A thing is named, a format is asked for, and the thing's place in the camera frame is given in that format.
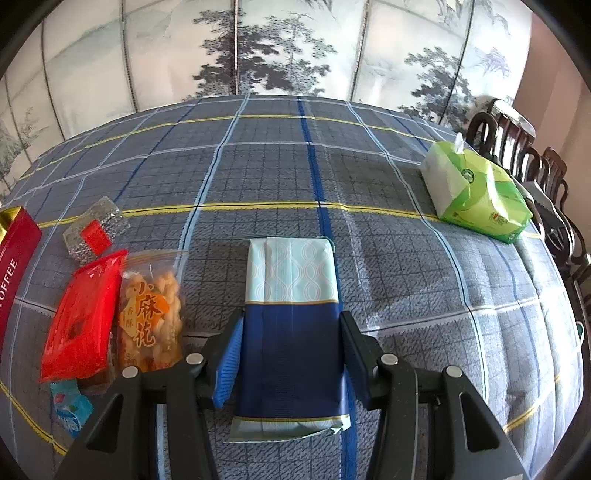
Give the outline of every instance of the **gray tablecloth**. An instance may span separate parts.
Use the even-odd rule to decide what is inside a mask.
[[[117,248],[190,250],[187,349],[199,349],[243,304],[245,238],[326,235],[360,328],[416,367],[461,366],[538,472],[582,396],[572,311],[533,227],[506,245],[437,221],[418,165],[442,139],[453,133],[365,105],[225,97],[142,112],[44,154],[7,199],[43,230],[0,364],[0,434],[23,470],[51,478],[71,444],[52,419],[48,385],[37,381],[40,357],[75,270],[64,223],[108,195],[131,221]],[[377,423],[358,406],[345,435],[228,445],[231,416],[229,405],[209,417],[225,479],[337,479],[351,435],[362,478]],[[421,470],[424,434],[420,456]]]

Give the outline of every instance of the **red snack bag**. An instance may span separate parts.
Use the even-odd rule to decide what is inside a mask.
[[[121,250],[72,275],[47,335],[41,381],[89,378],[107,367],[119,270],[126,256],[127,250]]]

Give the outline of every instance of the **gold trim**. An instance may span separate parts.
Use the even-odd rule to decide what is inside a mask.
[[[317,301],[245,301],[245,305],[322,305],[323,303],[338,303],[338,300]]]
[[[0,242],[4,240],[11,223],[13,223],[14,219],[20,213],[21,208],[22,207],[12,207],[0,211]]]
[[[237,420],[242,420],[242,421],[268,421],[270,423],[302,423],[302,422],[308,422],[308,423],[312,423],[312,422],[317,422],[317,421],[328,421],[328,420],[343,420],[343,419],[348,419],[349,418],[349,414],[346,413],[344,415],[337,415],[336,417],[319,417],[316,419],[258,419],[258,418],[254,418],[254,417],[234,417]]]

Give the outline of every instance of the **red box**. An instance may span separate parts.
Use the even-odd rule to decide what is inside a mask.
[[[0,211],[0,355],[8,316],[41,230],[23,207]]]

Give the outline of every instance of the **plastic bag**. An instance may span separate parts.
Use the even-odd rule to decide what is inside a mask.
[[[107,367],[126,256],[121,250],[74,272],[47,334],[41,381],[88,378]]]
[[[80,265],[92,262],[129,228],[129,220],[116,204],[103,197],[80,215],[64,232],[70,256]]]
[[[80,393],[76,380],[52,382],[50,389],[58,421],[72,438],[78,437],[92,413],[92,403]]]
[[[505,170],[451,142],[434,144],[421,173],[441,220],[512,243],[532,213]]]
[[[182,357],[180,279],[184,250],[152,250],[129,255],[122,265],[118,316],[119,368],[142,372],[173,366]]]

